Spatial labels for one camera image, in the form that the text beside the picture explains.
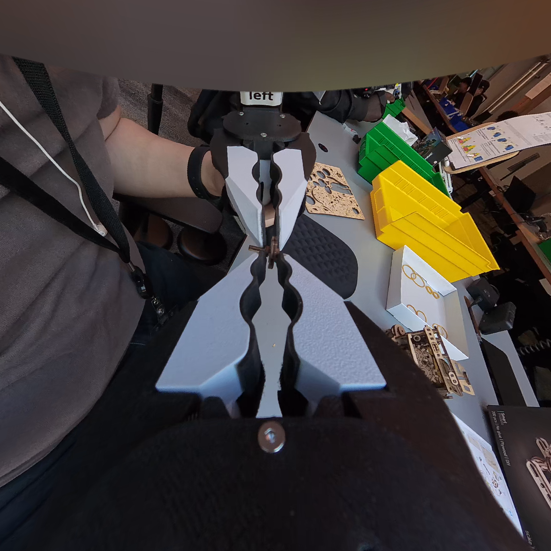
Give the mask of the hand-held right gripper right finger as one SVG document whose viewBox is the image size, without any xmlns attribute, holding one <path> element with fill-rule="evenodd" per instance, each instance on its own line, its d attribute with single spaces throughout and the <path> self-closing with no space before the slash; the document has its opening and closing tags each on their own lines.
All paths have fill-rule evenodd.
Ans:
<svg viewBox="0 0 551 551">
<path fill-rule="evenodd" d="M 325 397 L 380 390 L 386 380 L 342 297 L 290 255 L 278 258 L 290 318 L 278 400 L 287 416 L 312 416 Z"/>
</svg>

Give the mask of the small wooden model part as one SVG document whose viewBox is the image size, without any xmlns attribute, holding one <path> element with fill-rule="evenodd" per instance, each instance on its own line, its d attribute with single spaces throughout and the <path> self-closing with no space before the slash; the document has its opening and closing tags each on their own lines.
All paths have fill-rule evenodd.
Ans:
<svg viewBox="0 0 551 551">
<path fill-rule="evenodd" d="M 269 246 L 265 246 L 265 247 L 249 245 L 249 251 L 265 253 L 267 255 L 267 258 L 268 258 L 268 269 L 273 269 L 274 263 L 276 262 L 277 258 L 279 257 L 279 254 L 280 254 L 277 239 L 272 240 L 271 244 Z"/>
</svg>

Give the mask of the person's left forearm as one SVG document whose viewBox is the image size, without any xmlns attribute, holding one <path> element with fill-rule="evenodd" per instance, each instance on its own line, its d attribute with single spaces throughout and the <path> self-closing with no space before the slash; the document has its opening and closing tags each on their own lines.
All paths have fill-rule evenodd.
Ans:
<svg viewBox="0 0 551 551">
<path fill-rule="evenodd" d="M 121 116 L 99 120 L 114 174 L 114 192 L 144 198 L 194 197 L 188 163 L 193 148 L 149 132 Z"/>
</svg>

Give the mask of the laser-cut wooden parts sheet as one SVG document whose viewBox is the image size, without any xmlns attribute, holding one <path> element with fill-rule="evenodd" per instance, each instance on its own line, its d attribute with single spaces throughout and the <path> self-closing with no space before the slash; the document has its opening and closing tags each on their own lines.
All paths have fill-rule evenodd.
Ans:
<svg viewBox="0 0 551 551">
<path fill-rule="evenodd" d="M 341 170 L 319 162 L 315 162 L 307 182 L 306 210 L 310 214 L 365 219 Z"/>
</svg>

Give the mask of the wooden model vehicle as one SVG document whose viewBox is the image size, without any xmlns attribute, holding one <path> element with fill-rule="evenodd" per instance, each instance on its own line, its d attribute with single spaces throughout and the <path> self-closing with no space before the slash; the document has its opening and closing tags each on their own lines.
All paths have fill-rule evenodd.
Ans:
<svg viewBox="0 0 551 551">
<path fill-rule="evenodd" d="M 465 369 L 447 353 L 439 326 L 407 332 L 393 325 L 385 334 L 410 356 L 444 399 L 475 395 Z"/>
</svg>

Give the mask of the person's left hand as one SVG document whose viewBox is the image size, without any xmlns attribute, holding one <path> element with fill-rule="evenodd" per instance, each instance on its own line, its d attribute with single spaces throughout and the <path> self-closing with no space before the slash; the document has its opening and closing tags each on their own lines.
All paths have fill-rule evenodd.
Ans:
<svg viewBox="0 0 551 551">
<path fill-rule="evenodd" d="M 219 197 L 222 195 L 225 179 L 222 174 L 214 167 L 212 163 L 211 152 L 208 151 L 203 157 L 201 167 L 201 179 L 204 187 L 212 196 Z M 270 227 L 275 221 L 275 209 L 272 203 L 263 207 L 265 215 L 265 226 Z"/>
</svg>

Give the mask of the black textured pad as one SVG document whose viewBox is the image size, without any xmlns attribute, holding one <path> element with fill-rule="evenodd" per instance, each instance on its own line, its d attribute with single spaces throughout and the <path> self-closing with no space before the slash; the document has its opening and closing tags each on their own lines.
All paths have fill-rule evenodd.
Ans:
<svg viewBox="0 0 551 551">
<path fill-rule="evenodd" d="M 359 272 L 354 252 L 310 217 L 303 214 L 297 218 L 283 253 L 299 262 L 342 299 L 354 294 Z"/>
</svg>

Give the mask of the yellow plastic bin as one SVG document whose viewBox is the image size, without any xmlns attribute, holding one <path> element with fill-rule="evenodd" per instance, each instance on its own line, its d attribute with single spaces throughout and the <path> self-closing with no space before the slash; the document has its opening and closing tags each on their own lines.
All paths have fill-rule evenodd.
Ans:
<svg viewBox="0 0 551 551">
<path fill-rule="evenodd" d="M 384 199 L 386 206 L 396 202 L 392 208 L 403 215 L 419 210 L 441 228 L 458 220 L 462 213 L 457 203 L 402 161 L 379 173 L 372 185 L 373 191 L 382 189 L 389 195 Z"/>
<path fill-rule="evenodd" d="M 379 241 L 394 250 L 407 246 L 452 283 L 500 269 L 470 214 L 441 228 L 419 210 L 403 215 L 392 208 L 396 202 L 386 206 L 388 196 L 382 189 L 370 194 Z"/>
</svg>

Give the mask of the white tissue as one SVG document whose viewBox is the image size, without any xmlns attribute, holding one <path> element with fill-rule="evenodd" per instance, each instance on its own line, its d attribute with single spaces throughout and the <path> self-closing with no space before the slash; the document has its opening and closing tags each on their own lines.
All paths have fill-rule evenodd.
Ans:
<svg viewBox="0 0 551 551">
<path fill-rule="evenodd" d="M 387 115 L 382 122 L 409 146 L 413 146 L 418 140 L 418 137 L 410 130 L 407 122 L 400 122 L 392 115 Z"/>
</svg>

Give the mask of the brown wooden stick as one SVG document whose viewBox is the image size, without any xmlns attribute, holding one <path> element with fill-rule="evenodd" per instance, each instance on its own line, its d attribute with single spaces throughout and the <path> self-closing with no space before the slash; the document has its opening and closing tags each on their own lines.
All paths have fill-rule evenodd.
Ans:
<svg viewBox="0 0 551 551">
<path fill-rule="evenodd" d="M 473 312 L 474 301 L 470 300 L 467 296 L 464 296 L 463 298 L 465 300 L 467 311 L 468 311 L 469 316 L 471 318 L 472 325 L 473 325 L 473 328 L 475 330 L 478 342 L 481 343 L 482 342 L 482 336 L 481 336 L 481 333 L 480 333 L 480 329 L 479 329 L 479 325 L 478 325 L 476 316 Z"/>
</svg>

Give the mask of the black power adapter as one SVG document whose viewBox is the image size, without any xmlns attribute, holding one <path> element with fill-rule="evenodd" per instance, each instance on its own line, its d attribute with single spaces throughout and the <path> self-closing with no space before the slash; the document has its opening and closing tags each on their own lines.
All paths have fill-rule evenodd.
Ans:
<svg viewBox="0 0 551 551">
<path fill-rule="evenodd" d="M 472 298 L 472 303 L 484 312 L 495 307 L 500 298 L 499 291 L 485 277 L 474 279 L 465 289 Z"/>
<path fill-rule="evenodd" d="M 516 306 L 512 302 L 505 302 L 486 311 L 479 321 L 481 334 L 495 334 L 509 331 L 513 328 Z"/>
</svg>

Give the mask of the person's grey shirt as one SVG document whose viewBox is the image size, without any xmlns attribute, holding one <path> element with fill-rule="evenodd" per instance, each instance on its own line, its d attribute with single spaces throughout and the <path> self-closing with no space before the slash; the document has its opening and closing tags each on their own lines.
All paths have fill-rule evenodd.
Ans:
<svg viewBox="0 0 551 551">
<path fill-rule="evenodd" d="M 50 66 L 76 148 L 110 199 L 114 174 L 99 120 L 116 79 Z M 1 101 L 75 180 L 67 145 L 10 56 Z M 4 112 L 1 157 L 89 224 L 78 191 Z M 1 486 L 44 458 L 114 374 L 144 300 L 118 254 L 74 234 L 1 185 Z"/>
</svg>

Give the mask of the black flat pad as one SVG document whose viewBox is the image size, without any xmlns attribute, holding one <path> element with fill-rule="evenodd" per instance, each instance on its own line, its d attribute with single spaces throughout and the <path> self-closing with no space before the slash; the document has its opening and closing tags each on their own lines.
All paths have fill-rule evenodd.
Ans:
<svg viewBox="0 0 551 551">
<path fill-rule="evenodd" d="M 539 407 L 537 397 L 510 335 L 483 335 L 480 344 L 500 406 Z"/>
</svg>

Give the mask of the wooden clipboard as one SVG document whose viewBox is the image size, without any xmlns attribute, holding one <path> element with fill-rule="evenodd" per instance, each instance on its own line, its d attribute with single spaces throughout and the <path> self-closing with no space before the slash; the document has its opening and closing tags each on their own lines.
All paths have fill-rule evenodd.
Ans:
<svg viewBox="0 0 551 551">
<path fill-rule="evenodd" d="M 521 151 L 508 121 L 488 122 L 445 138 L 451 153 L 444 162 L 448 174 L 460 174 L 510 160 Z"/>
</svg>

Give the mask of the printed instruction sheet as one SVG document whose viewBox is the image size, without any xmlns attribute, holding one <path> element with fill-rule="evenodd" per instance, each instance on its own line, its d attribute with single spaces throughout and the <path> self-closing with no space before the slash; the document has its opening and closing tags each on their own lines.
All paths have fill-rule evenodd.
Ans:
<svg viewBox="0 0 551 551">
<path fill-rule="evenodd" d="M 550 112 L 517 116 L 507 121 L 521 151 L 550 144 Z"/>
</svg>

